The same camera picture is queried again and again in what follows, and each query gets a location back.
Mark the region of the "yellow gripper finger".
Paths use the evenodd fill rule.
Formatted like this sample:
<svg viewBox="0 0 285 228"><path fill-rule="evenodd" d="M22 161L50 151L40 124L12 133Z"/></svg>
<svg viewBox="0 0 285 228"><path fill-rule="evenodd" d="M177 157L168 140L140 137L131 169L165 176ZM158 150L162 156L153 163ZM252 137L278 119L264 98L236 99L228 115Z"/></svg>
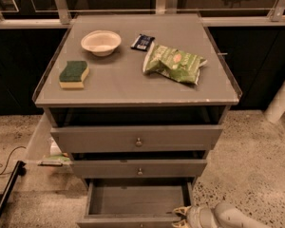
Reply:
<svg viewBox="0 0 285 228"><path fill-rule="evenodd" d="M182 219L180 221L173 222L172 226L174 228L190 228L190 225L188 224L186 219Z"/></svg>
<svg viewBox="0 0 285 228"><path fill-rule="evenodd" d="M190 206L182 206L182 207L175 208L173 210L173 213L177 215L187 216L189 214L190 209L191 209Z"/></svg>

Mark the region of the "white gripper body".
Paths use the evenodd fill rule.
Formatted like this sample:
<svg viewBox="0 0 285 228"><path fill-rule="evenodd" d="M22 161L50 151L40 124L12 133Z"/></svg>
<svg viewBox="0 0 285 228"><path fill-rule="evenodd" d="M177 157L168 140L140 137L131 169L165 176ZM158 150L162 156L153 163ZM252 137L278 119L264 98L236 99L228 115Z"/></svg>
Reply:
<svg viewBox="0 0 285 228"><path fill-rule="evenodd" d="M218 228L210 208L192 206L186 216L190 228Z"/></svg>

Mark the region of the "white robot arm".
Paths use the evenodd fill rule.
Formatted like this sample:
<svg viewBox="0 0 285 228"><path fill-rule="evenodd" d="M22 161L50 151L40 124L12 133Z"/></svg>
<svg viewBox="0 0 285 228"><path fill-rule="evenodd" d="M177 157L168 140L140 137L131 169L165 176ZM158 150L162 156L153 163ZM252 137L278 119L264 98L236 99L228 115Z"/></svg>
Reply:
<svg viewBox="0 0 285 228"><path fill-rule="evenodd" d="M247 217L228 202L220 202L214 209L182 206L173 212L183 216L182 220L172 223L174 228L271 228Z"/></svg>

